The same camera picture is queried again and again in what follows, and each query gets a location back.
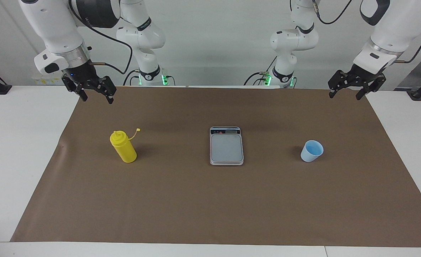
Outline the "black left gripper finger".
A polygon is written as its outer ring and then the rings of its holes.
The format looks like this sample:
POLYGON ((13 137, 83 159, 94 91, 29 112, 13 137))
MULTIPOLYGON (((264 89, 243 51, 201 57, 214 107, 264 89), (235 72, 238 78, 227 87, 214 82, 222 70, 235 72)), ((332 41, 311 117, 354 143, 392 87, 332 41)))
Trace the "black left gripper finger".
POLYGON ((339 90, 351 87, 353 79, 354 75, 352 73, 346 73, 342 70, 337 70, 335 74, 328 80, 328 86, 330 89, 329 97, 334 98, 339 90))
POLYGON ((370 84, 364 81, 362 88, 356 94, 356 99, 361 100, 366 94, 370 92, 377 92, 380 87, 385 83, 386 77, 385 76, 378 76, 374 81, 370 84))

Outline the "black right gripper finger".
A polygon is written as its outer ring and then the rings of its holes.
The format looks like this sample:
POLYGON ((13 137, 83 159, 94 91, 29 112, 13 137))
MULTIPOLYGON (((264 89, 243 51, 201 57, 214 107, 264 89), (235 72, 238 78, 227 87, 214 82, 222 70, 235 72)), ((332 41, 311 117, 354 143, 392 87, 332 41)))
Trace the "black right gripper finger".
POLYGON ((113 104, 117 88, 109 76, 91 79, 89 80, 89 86, 90 89, 104 95, 109 104, 113 104))
POLYGON ((87 101, 88 96, 85 93, 85 90, 82 88, 82 86, 80 86, 80 84, 76 85, 74 81, 72 81, 68 76, 63 75, 61 77, 61 80, 64 84, 64 86, 66 87, 68 92, 73 92, 77 95, 79 95, 80 99, 82 101, 87 101))

